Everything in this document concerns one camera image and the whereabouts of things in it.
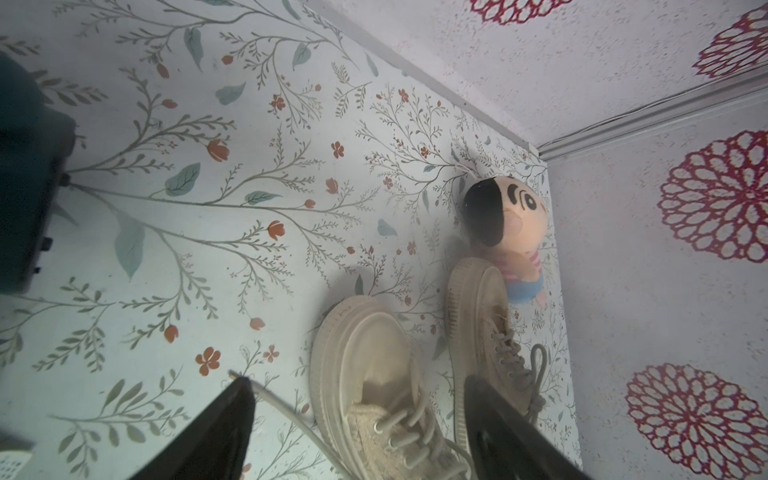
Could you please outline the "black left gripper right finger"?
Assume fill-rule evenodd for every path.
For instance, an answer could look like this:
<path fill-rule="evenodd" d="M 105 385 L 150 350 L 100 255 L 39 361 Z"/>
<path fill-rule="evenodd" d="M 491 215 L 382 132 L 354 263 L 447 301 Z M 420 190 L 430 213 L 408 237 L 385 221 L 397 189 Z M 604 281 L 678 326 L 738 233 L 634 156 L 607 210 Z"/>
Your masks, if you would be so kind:
<path fill-rule="evenodd" d="M 479 479 L 589 479 L 477 375 L 464 382 L 464 413 Z"/>

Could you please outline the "teal handheld device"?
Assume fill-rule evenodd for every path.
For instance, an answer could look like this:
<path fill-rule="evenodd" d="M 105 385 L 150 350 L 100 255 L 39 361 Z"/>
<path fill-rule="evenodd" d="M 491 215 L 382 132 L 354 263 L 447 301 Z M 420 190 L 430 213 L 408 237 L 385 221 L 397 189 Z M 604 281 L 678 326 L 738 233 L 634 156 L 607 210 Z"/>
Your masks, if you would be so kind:
<path fill-rule="evenodd" d="M 1 292 L 28 290 L 41 253 L 53 240 L 47 228 L 65 162 L 75 146 L 76 123 L 44 104 L 36 82 L 1 55 Z"/>

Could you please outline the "beige lace sneaker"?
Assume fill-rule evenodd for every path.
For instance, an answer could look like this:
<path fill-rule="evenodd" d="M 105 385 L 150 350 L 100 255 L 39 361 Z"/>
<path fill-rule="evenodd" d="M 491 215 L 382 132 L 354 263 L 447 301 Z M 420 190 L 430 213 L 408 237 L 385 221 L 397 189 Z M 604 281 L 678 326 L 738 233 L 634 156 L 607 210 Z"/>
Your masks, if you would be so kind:
<path fill-rule="evenodd" d="M 265 386 L 249 383 L 301 430 L 344 479 L 470 479 L 464 448 L 442 434 L 405 331 L 365 295 L 338 303 L 323 319 L 309 362 L 317 426 Z"/>
<path fill-rule="evenodd" d="M 446 294 L 446 336 L 454 376 L 454 436 L 468 448 L 466 379 L 477 375 L 489 383 L 532 425 L 546 401 L 540 394 L 548 359 L 543 345 L 530 359 L 508 325 L 509 303 L 501 272 L 490 262 L 470 257 L 451 271 Z"/>

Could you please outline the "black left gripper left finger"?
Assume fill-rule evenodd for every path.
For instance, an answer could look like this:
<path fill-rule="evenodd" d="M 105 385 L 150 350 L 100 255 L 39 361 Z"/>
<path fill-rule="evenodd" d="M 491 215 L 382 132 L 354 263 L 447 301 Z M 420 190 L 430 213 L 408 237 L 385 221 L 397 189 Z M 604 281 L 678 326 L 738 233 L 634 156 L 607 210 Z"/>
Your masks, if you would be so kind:
<path fill-rule="evenodd" d="M 240 478 L 254 413 L 251 383 L 238 377 L 133 479 Z"/>

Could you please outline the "doll plush striped shirt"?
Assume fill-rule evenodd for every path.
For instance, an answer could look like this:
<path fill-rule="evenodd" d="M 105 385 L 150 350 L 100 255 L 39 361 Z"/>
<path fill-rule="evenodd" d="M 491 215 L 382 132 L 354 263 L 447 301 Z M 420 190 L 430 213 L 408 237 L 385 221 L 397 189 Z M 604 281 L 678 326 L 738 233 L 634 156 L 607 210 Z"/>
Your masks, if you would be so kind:
<path fill-rule="evenodd" d="M 501 272 L 509 301 L 545 306 L 539 247 L 548 211 L 535 191 L 512 176 L 480 180 L 464 194 L 462 218 L 476 251 Z"/>

